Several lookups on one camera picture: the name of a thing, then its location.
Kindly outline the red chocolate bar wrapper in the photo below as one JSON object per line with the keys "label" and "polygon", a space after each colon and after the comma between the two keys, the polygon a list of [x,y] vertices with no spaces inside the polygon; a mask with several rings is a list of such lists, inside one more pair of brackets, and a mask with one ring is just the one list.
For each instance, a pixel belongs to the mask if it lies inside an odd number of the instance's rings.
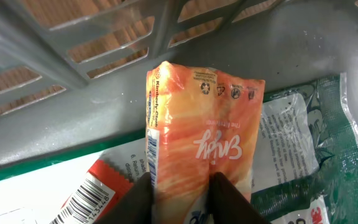
{"label": "red chocolate bar wrapper", "polygon": [[87,171],[51,224],[90,224],[107,214],[133,183],[102,160]]}

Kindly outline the grey plastic mesh basket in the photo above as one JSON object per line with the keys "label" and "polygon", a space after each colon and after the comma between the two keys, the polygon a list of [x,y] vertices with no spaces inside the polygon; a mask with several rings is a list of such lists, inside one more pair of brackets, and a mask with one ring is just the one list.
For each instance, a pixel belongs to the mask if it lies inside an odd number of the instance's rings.
{"label": "grey plastic mesh basket", "polygon": [[0,93],[0,103],[50,85],[63,92],[0,115],[0,169],[77,153],[117,140],[145,125],[145,77],[160,62],[212,67],[266,82],[267,90],[326,75],[347,75],[349,107],[358,125],[358,6],[354,1],[284,1],[227,21],[216,31],[169,48],[178,8],[156,5],[157,29],[148,56],[90,80],[63,60],[16,2],[0,1],[0,71],[24,64],[40,80]]}

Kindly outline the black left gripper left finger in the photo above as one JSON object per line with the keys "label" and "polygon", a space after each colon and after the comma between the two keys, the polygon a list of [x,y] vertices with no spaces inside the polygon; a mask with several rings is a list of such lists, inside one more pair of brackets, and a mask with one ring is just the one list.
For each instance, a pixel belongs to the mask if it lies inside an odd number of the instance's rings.
{"label": "black left gripper left finger", "polygon": [[151,224],[153,199],[151,175],[146,172],[95,224]]}

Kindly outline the orange tissue pack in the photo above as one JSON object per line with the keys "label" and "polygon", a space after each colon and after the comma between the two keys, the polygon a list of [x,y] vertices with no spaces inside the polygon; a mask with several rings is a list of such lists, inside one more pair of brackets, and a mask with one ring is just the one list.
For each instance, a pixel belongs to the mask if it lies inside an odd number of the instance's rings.
{"label": "orange tissue pack", "polygon": [[265,82],[162,62],[146,79],[146,155],[153,223],[205,223],[209,178],[220,172],[245,198]]}

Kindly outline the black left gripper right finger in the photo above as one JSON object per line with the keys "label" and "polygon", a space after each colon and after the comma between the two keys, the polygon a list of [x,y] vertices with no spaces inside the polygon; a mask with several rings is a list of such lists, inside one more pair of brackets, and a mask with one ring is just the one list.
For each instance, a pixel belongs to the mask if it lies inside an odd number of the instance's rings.
{"label": "black left gripper right finger", "polygon": [[209,177],[208,210],[215,224],[269,224],[221,172]]}

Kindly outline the green white 3M package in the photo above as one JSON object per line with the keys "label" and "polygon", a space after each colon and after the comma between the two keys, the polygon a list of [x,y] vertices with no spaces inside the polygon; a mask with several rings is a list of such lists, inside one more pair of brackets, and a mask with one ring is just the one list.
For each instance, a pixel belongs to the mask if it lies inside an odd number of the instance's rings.
{"label": "green white 3M package", "polygon": [[[146,170],[136,131],[0,169],[0,223],[79,223],[65,200],[90,183],[95,162],[134,182]],[[267,93],[254,156],[252,205],[272,223],[358,223],[358,126],[345,74]]]}

